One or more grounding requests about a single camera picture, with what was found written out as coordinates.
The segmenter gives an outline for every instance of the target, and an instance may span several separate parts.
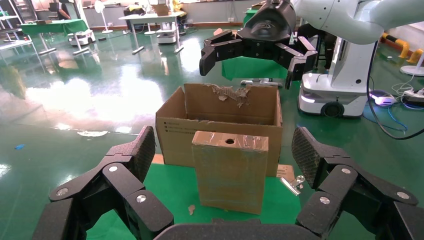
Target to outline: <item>open cardboard box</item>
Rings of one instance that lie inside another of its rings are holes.
[[[164,163],[193,167],[196,131],[268,137],[266,175],[275,177],[283,134],[277,87],[231,87],[186,83],[156,112],[156,131]]]
[[[161,3],[161,4],[155,4],[152,5],[154,12],[158,15],[158,16],[168,16],[171,15],[172,12],[170,11],[170,8],[168,7],[167,4]]]

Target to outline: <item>black wheel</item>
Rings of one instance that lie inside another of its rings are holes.
[[[328,102],[321,108],[321,115],[326,117],[342,117],[344,113],[345,107],[338,101]]]

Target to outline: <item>paper scrap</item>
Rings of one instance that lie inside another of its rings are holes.
[[[78,135],[81,135],[83,137],[100,137],[103,135],[106,135],[108,131],[79,131],[77,132]]]
[[[231,98],[237,101],[237,106],[240,108],[243,104],[249,105],[248,92],[249,89],[241,87],[234,91],[230,86],[218,86],[215,84],[205,84],[211,86],[214,94],[218,95],[218,99],[225,101],[227,98]]]
[[[190,205],[188,207],[188,213],[190,214],[190,216],[193,215],[193,213],[195,212],[195,209],[196,209],[196,206],[194,205]]]
[[[25,147],[25,144],[19,144],[19,145],[15,146],[15,147],[14,147],[14,149],[16,149],[16,150],[21,150],[21,149],[23,149],[24,147]]]

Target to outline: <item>shelf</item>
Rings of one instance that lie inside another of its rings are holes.
[[[8,19],[17,19],[18,16],[0,16],[0,21],[8,20]]]
[[[11,48],[16,48],[19,46],[23,46],[23,45],[27,45],[27,44],[31,44],[33,41],[31,40],[17,40],[14,42],[8,42],[6,44],[2,44],[0,45],[0,51],[1,50],[6,50],[6,49],[11,49]]]
[[[22,31],[22,29],[20,29],[20,28],[0,29],[0,35],[11,34],[11,33],[20,32],[20,31]]]

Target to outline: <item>power strip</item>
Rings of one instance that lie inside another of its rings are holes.
[[[414,98],[423,98],[424,99],[424,95],[423,95],[424,91],[423,90],[419,90],[417,93],[415,93],[414,90],[411,89],[411,90],[408,90],[408,91],[404,91],[403,94],[405,96],[411,96],[411,97],[414,97]]]

